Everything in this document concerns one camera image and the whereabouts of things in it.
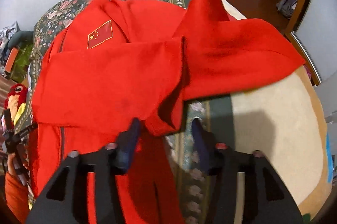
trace hand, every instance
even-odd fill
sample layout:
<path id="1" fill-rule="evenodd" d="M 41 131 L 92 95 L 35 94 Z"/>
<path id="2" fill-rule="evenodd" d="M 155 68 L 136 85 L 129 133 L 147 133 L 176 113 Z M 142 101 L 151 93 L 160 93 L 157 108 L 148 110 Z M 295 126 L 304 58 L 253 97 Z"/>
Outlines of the hand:
<path id="1" fill-rule="evenodd" d="M 7 159 L 7 168 L 8 168 L 8 173 L 13 176 L 13 177 L 16 177 L 17 179 L 19 179 L 19 177 L 17 176 L 16 174 L 16 171 L 15 171 L 15 168 L 14 168 L 14 163 L 13 163 L 13 159 L 15 158 L 15 153 L 11 153 L 8 155 L 8 159 Z M 22 164 L 23 166 L 28 169 L 29 167 L 29 164 L 28 164 L 28 161 L 26 160 L 27 159 L 27 154 L 24 153 L 23 154 L 23 161 L 22 161 Z"/>

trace jacket sleeve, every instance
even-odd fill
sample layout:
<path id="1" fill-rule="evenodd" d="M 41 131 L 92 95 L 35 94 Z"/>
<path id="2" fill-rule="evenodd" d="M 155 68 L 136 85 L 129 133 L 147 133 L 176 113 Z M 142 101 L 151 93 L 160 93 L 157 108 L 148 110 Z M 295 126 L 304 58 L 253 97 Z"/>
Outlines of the jacket sleeve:
<path id="1" fill-rule="evenodd" d="M 7 206 L 15 217 L 24 224 L 29 213 L 28 188 L 9 173 L 6 173 L 5 195 Z"/>

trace toy eye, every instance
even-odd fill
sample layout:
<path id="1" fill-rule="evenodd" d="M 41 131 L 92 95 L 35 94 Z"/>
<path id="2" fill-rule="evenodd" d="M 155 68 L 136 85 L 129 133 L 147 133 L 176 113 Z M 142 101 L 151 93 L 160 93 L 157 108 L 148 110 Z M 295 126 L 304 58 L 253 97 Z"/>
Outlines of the toy eye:
<path id="1" fill-rule="evenodd" d="M 22 89 L 23 89 L 22 86 L 18 86 L 18 87 L 15 88 L 14 91 L 15 91 L 15 93 L 20 93 L 22 91 Z"/>

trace silver metal strip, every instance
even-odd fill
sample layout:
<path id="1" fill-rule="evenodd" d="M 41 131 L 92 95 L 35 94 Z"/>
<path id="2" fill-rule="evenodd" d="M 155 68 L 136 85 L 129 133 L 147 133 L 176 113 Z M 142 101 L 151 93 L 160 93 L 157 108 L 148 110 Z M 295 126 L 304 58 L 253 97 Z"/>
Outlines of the silver metal strip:
<path id="1" fill-rule="evenodd" d="M 317 77 L 317 79 L 318 79 L 319 84 L 321 84 L 321 83 L 322 83 L 322 79 L 321 79 L 321 77 L 320 77 L 320 75 L 319 75 L 319 73 L 318 73 L 318 71 L 317 71 L 316 66 L 314 65 L 312 59 L 310 58 L 310 56 L 309 56 L 307 50 L 306 50 L 306 49 L 304 48 L 304 46 L 302 45 L 301 41 L 297 38 L 297 36 L 296 36 L 296 34 L 295 34 L 294 31 L 290 31 L 290 35 L 294 38 L 294 40 L 297 42 L 297 44 L 298 44 L 299 47 L 301 48 L 302 52 L 305 54 L 307 60 L 309 61 L 311 67 L 312 67 L 313 70 L 314 70 L 314 73 L 316 74 L 316 77 Z"/>

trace red jacket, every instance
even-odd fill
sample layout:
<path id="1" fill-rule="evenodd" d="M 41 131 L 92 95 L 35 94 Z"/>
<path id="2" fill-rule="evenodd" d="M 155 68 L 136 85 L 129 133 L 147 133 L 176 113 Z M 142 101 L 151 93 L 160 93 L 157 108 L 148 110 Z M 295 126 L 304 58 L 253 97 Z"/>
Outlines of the red jacket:
<path id="1" fill-rule="evenodd" d="M 160 223 L 183 224 L 159 138 L 179 129 L 183 102 L 258 88 L 302 64 L 273 26 L 230 21 L 221 0 L 191 0 L 188 10 L 161 1 L 94 0 L 43 59 L 32 102 L 39 133 L 29 143 L 37 147 L 30 153 L 35 195 L 68 152 L 96 151 L 138 117 L 143 131 L 134 161 L 117 178 L 126 223 L 159 223 L 158 203 Z"/>

